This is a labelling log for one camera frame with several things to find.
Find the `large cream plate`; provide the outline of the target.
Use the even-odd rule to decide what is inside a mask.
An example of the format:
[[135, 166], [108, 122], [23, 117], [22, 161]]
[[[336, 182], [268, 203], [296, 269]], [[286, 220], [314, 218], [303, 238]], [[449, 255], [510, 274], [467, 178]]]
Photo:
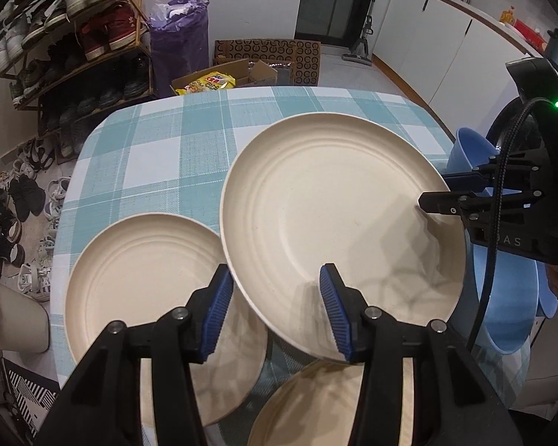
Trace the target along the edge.
[[445, 188], [436, 168], [383, 126], [335, 113], [289, 117], [235, 158], [221, 192], [222, 247], [273, 332], [340, 361], [319, 292], [324, 264], [400, 321], [452, 316], [466, 267], [463, 225], [418, 204]]

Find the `cordless vacuum cleaner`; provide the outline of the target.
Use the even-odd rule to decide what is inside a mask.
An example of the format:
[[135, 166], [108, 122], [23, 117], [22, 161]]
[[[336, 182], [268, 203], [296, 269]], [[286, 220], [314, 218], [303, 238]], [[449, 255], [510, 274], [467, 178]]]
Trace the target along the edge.
[[370, 58], [369, 37], [373, 34], [373, 17], [371, 14], [368, 14], [360, 36], [349, 48], [349, 52], [341, 56], [341, 59], [370, 67], [372, 65], [372, 58]]

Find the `cream plate left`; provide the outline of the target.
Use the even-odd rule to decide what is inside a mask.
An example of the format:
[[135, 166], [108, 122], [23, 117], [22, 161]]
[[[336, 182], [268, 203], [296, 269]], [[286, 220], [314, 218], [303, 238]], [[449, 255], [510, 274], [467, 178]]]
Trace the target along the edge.
[[[107, 227], [85, 247], [69, 277], [64, 323], [71, 355], [80, 361], [113, 320], [154, 322], [185, 304], [222, 263], [219, 236], [185, 216], [142, 213]], [[235, 290], [214, 353], [190, 368], [204, 425], [225, 418], [249, 396], [267, 339], [265, 325]]]

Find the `patterned cardboard box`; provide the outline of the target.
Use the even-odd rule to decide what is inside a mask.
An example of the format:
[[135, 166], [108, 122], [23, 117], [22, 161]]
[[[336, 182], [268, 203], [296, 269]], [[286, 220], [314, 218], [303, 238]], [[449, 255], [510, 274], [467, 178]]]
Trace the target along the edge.
[[216, 65], [247, 59], [251, 65], [264, 61], [271, 67], [290, 71], [290, 85], [316, 87], [320, 77], [321, 43], [301, 39], [252, 38], [216, 41]]

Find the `purple bag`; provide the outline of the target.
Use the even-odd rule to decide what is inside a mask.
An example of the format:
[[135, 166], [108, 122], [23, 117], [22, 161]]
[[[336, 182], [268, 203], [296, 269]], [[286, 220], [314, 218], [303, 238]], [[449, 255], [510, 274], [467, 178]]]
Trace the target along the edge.
[[171, 84], [209, 67], [208, 0], [157, 1], [149, 15], [151, 60], [159, 98]]

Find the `black glass door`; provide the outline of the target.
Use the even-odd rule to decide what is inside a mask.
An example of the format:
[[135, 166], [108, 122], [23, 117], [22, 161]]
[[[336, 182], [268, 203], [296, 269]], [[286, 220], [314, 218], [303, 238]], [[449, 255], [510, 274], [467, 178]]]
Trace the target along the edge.
[[351, 46], [361, 35], [372, 0], [300, 0], [295, 37]]

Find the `white kitchen cabinets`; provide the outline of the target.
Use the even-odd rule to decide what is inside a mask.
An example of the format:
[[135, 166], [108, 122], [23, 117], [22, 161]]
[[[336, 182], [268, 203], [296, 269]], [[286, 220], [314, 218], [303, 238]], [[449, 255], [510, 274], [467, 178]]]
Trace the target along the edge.
[[456, 0], [390, 0], [373, 54], [449, 131], [486, 135], [518, 96], [506, 65], [534, 52]]

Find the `blue bowl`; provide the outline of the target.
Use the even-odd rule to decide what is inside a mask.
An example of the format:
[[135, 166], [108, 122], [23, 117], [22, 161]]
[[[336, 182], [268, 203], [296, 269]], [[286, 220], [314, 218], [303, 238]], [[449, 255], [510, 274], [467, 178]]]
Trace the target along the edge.
[[545, 264], [536, 263], [538, 278], [538, 309], [537, 315], [551, 319], [558, 311], [558, 298], [548, 286]]
[[[463, 337], [470, 335], [482, 295], [487, 249], [468, 245], [462, 296], [450, 323]], [[500, 355], [518, 351], [530, 334], [538, 305], [534, 261], [498, 252], [493, 288], [476, 344]]]
[[[469, 172], [481, 165], [488, 164], [491, 157], [499, 151], [486, 138], [470, 128], [459, 128], [456, 131], [456, 142], [453, 144], [449, 155], [445, 174]], [[484, 191], [473, 191], [479, 196], [491, 196], [492, 187]]]

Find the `open cardboard box snacks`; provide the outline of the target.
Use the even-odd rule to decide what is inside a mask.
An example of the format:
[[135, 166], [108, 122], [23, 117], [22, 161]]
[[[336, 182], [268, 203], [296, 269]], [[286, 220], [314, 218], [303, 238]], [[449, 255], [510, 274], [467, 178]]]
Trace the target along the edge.
[[278, 72], [264, 61], [237, 59], [194, 72], [171, 83], [175, 95], [185, 96], [210, 91], [276, 85]]

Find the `beige trash bin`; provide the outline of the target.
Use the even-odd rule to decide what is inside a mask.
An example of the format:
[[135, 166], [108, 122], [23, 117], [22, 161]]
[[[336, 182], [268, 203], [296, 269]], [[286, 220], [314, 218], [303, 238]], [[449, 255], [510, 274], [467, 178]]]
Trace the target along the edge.
[[43, 306], [0, 284], [0, 350], [43, 353], [49, 344], [49, 317]]

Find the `teal checkered tablecloth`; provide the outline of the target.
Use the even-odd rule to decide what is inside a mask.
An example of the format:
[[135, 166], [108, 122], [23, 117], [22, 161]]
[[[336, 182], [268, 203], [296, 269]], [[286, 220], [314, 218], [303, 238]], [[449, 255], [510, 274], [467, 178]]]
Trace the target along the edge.
[[361, 117], [398, 134], [443, 169], [452, 139], [425, 109], [402, 97], [323, 87], [236, 88], [127, 107], [86, 139], [66, 192], [52, 262], [51, 351], [57, 378], [74, 368], [64, 329], [68, 277], [85, 246], [111, 223], [138, 213], [176, 213], [218, 227], [221, 189], [237, 154], [292, 115]]

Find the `wooden shoe rack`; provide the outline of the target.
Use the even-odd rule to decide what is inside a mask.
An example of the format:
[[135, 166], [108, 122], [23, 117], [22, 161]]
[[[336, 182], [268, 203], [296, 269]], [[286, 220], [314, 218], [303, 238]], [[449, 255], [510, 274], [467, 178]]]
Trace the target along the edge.
[[143, 0], [9, 0], [0, 78], [40, 135], [154, 97]]

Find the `cream plate bottom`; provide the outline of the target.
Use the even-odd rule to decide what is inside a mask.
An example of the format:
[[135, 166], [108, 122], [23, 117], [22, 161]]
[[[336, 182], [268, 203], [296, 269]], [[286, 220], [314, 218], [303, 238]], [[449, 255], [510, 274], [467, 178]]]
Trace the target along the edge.
[[250, 445], [349, 443], [364, 368], [315, 361], [273, 393], [252, 427]]

